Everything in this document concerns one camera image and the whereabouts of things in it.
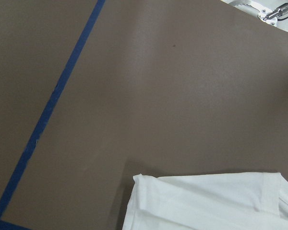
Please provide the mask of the white long-sleeve printed shirt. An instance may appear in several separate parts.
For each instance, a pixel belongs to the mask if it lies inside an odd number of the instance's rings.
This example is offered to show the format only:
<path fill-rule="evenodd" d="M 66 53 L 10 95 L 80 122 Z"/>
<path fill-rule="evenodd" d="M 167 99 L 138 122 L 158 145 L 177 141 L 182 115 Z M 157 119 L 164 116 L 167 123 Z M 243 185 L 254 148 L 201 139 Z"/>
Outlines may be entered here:
<path fill-rule="evenodd" d="M 136 175 L 125 230 L 288 230 L 280 173 Z"/>

